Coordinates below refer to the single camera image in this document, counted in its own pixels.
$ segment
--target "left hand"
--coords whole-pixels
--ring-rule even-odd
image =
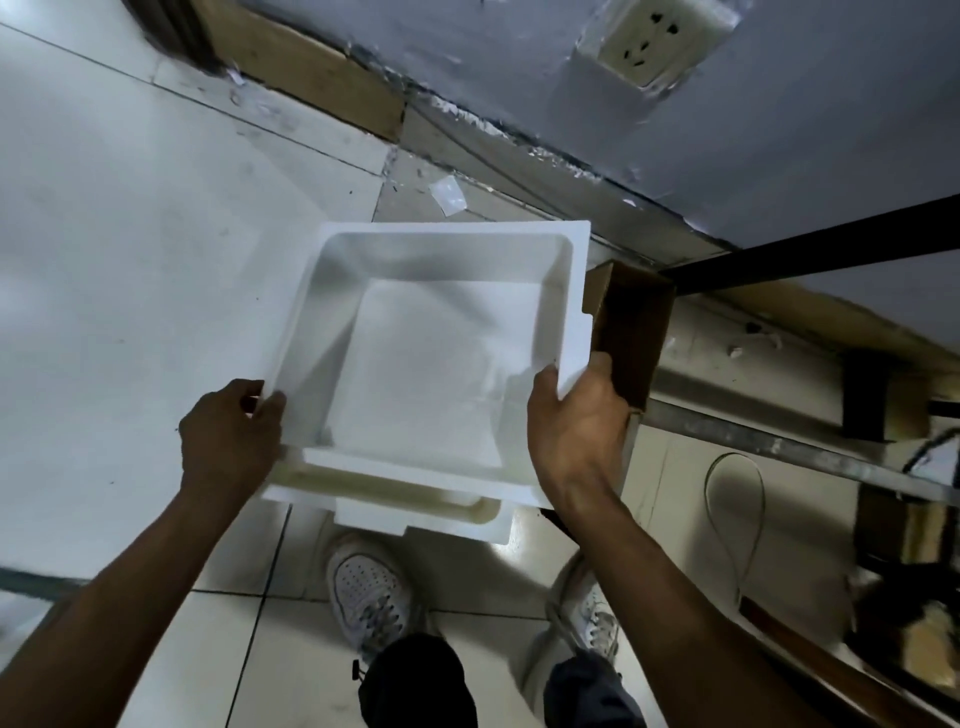
[[[240,401],[262,389],[262,380],[235,379],[219,392],[203,395],[180,420],[184,492],[240,507],[263,484],[280,454],[287,399],[273,392],[247,415]]]

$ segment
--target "paper scrap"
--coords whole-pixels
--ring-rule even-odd
[[[447,175],[431,184],[430,194],[446,217],[467,209],[467,198],[453,175]]]

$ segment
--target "black pants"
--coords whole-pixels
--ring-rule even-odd
[[[547,728],[642,728],[620,678],[599,655],[580,652],[553,668],[543,692]],[[416,634],[391,644],[360,686],[370,728],[466,728],[477,711],[457,653],[439,637]]]

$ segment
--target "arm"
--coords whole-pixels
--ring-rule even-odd
[[[56,605],[0,675],[4,725],[115,725],[210,551],[276,460],[284,398],[252,417],[235,379],[180,422],[183,480],[173,501],[88,585]]]
[[[595,353],[557,400],[557,370],[540,372],[527,439],[540,485],[587,557],[671,728],[826,725],[768,668],[634,521],[611,483],[630,411]]]

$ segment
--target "electrical outlet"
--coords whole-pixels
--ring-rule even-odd
[[[645,91],[674,85],[727,37],[740,14],[720,0],[614,0],[578,50]]]

